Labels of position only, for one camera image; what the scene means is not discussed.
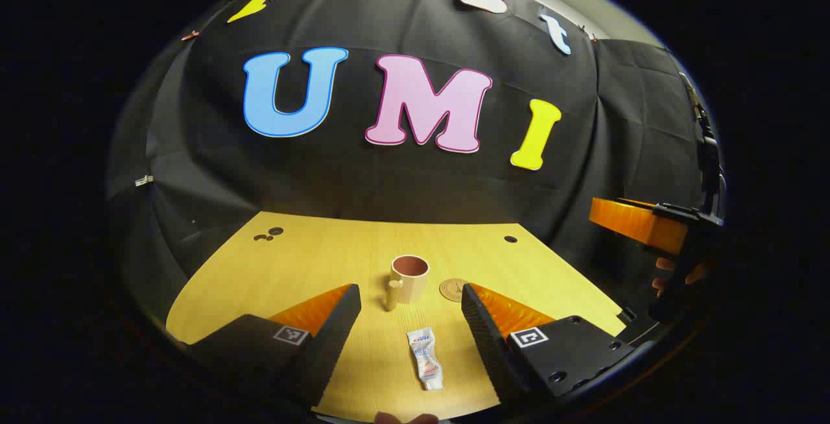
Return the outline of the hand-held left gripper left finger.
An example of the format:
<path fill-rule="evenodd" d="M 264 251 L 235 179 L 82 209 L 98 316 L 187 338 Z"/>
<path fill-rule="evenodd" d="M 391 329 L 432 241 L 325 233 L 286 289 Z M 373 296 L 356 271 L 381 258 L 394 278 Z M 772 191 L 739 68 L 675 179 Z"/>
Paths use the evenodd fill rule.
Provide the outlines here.
<path fill-rule="evenodd" d="M 199 365 L 256 397 L 318 406 L 361 313 L 356 283 L 317 295 L 270 318 L 240 315 L 189 345 Z"/>

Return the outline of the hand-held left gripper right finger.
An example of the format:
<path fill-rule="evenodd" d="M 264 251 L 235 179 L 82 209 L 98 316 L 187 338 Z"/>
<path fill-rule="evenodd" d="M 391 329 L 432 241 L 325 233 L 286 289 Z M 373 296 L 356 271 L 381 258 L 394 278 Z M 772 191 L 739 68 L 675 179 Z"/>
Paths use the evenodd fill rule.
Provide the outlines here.
<path fill-rule="evenodd" d="M 635 361 L 634 347 L 587 318 L 554 320 L 476 283 L 462 289 L 462 312 L 504 405 L 572 403 Z"/>

